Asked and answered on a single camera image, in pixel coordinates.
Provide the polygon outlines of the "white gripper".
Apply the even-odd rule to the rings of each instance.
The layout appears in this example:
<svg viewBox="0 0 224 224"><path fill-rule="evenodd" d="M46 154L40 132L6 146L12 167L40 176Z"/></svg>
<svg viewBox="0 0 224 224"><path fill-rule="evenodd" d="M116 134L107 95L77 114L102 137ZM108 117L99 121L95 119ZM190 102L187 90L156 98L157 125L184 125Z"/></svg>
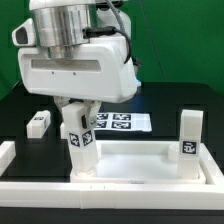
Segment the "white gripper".
<svg viewBox="0 0 224 224"><path fill-rule="evenodd" d="M84 101L84 127L94 129L101 102L121 103L136 93L133 62L126 58L122 36L92 38L78 45L70 59L52 60L45 48L18 51L25 88L30 93L54 96L59 112L69 98Z"/></svg>

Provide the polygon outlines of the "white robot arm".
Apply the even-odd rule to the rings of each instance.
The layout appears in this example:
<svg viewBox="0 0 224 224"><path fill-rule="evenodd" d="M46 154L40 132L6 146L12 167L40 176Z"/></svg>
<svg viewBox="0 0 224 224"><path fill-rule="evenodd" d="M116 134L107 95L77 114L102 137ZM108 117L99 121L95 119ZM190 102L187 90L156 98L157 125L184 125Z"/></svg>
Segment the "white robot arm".
<svg viewBox="0 0 224 224"><path fill-rule="evenodd" d="M84 102L86 126L96 125L103 102L136 93L130 37L118 13L99 8L110 0L30 0L31 17L12 32L24 86L62 107Z"/></svg>

